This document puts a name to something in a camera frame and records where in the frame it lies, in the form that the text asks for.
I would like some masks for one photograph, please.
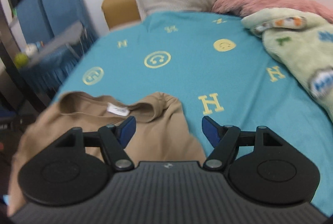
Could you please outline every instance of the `metal pivot screw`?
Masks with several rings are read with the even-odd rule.
[[[210,159],[206,162],[206,166],[211,169],[217,169],[222,166],[222,162],[217,159]]]
[[[119,169],[126,169],[126,168],[130,167],[131,164],[132,164],[132,162],[127,159],[121,159],[121,160],[116,161],[116,167]]]

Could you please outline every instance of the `bed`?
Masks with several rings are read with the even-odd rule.
[[[245,131],[266,125],[317,165],[321,180],[312,204],[333,213],[332,122],[241,18],[157,11],[116,30],[139,20],[136,1],[105,0],[102,8],[113,31],[92,46],[56,99],[84,91],[132,104],[156,91],[171,94],[207,155],[212,146],[201,131],[203,116]],[[251,149],[242,148],[238,157]]]

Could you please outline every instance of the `yellow ball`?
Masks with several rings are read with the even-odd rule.
[[[14,63],[18,69],[22,68],[29,63],[29,57],[25,53],[18,53],[15,56]]]

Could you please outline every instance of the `yellow headboard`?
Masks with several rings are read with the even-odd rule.
[[[135,0],[103,0],[102,10],[109,28],[140,20]]]

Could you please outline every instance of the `gray ribbed platform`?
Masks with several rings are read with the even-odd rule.
[[[89,201],[64,208],[29,203],[11,219],[17,224],[321,224],[327,218],[309,203],[284,209],[249,203],[222,174],[206,172],[196,162],[141,162],[134,171],[116,174]]]

